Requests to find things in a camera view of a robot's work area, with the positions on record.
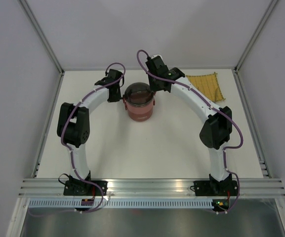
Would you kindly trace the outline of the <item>grey transparent lid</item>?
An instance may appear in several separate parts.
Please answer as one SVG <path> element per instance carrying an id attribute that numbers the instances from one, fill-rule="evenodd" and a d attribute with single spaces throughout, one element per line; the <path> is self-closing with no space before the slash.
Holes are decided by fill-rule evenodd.
<path id="1" fill-rule="evenodd" d="M 155 97 L 155 92 L 150 86 L 143 82 L 135 82 L 130 84 L 124 94 L 123 102 L 134 107 L 145 107 L 149 105 Z"/>

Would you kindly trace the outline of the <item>red steel bowl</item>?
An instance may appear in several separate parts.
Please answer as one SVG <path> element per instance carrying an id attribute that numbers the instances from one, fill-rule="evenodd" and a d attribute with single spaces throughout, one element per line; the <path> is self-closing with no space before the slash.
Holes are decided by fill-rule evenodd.
<path id="1" fill-rule="evenodd" d="M 137 122 L 143 122 L 143 121 L 146 121 L 148 120 L 153 114 L 153 111 L 148 111 L 146 113 L 143 113 L 143 114 L 135 114 L 131 111 L 128 111 L 128 115 L 129 117 L 134 120 L 134 121 L 137 121 Z"/>
<path id="2" fill-rule="evenodd" d="M 133 115 L 142 115 L 142 114 L 147 114 L 153 109 L 154 103 L 150 102 L 147 105 L 143 106 L 134 106 L 130 103 L 125 103 L 125 108 L 128 111 L 129 114 Z"/>

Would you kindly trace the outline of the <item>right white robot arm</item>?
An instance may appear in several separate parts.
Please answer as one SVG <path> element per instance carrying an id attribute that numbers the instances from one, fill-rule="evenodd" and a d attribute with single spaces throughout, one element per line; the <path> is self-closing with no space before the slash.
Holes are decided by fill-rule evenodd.
<path id="1" fill-rule="evenodd" d="M 199 137 L 208 148 L 209 181 L 196 181 L 198 196 L 229 196 L 238 194 L 238 184 L 224 167 L 223 148 L 227 145 L 232 124 L 229 107 L 221 108 L 199 92 L 178 68 L 169 69 L 161 56 L 148 56 L 149 84 L 154 91 L 167 91 L 182 99 L 203 123 Z"/>

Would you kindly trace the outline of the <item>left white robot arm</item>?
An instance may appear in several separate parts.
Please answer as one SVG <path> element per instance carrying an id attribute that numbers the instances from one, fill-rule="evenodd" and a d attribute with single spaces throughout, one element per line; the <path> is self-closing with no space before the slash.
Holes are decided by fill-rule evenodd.
<path id="1" fill-rule="evenodd" d="M 57 135 L 69 152 L 71 173 L 65 183 L 65 196 L 101 196 L 106 194 L 105 181 L 92 181 L 88 169 L 85 144 L 90 136 L 90 114 L 104 102 L 121 100 L 120 83 L 124 74 L 107 69 L 105 77 L 76 104 L 63 103 L 60 108 Z"/>

